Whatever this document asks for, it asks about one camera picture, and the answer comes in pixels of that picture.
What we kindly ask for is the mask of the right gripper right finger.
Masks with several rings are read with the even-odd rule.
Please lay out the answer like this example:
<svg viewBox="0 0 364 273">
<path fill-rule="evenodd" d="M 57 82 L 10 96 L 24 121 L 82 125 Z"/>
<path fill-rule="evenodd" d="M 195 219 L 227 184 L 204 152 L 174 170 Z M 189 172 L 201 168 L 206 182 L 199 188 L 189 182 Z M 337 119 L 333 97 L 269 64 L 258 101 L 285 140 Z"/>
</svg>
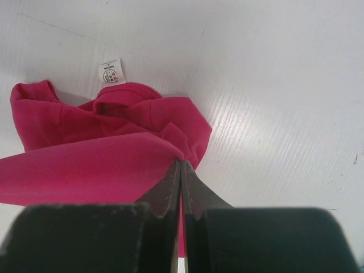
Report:
<svg viewBox="0 0 364 273">
<path fill-rule="evenodd" d="M 187 272 L 358 272 L 336 219 L 319 208 L 235 208 L 181 164 Z"/>
</svg>

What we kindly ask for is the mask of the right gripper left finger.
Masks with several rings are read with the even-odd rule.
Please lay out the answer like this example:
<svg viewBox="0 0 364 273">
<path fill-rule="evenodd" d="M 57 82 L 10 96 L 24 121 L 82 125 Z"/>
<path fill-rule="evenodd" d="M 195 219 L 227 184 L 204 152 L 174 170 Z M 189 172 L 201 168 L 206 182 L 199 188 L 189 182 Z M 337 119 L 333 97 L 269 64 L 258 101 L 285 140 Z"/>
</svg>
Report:
<svg viewBox="0 0 364 273">
<path fill-rule="evenodd" d="M 176 272 L 181 163 L 129 204 L 24 208 L 1 245 L 2 272 Z"/>
</svg>

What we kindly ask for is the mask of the pink t shirt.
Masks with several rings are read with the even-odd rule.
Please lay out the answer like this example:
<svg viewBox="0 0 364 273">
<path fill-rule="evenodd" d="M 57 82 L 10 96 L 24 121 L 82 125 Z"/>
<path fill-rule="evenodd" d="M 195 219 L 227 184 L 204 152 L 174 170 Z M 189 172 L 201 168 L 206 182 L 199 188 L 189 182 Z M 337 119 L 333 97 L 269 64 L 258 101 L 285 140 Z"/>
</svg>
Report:
<svg viewBox="0 0 364 273">
<path fill-rule="evenodd" d="M 24 153 L 1 160 L 1 202 L 134 202 L 175 161 L 196 168 L 212 128 L 188 97 L 127 82 L 119 58 L 99 66 L 103 88 L 79 106 L 48 80 L 16 84 L 10 104 Z"/>
</svg>

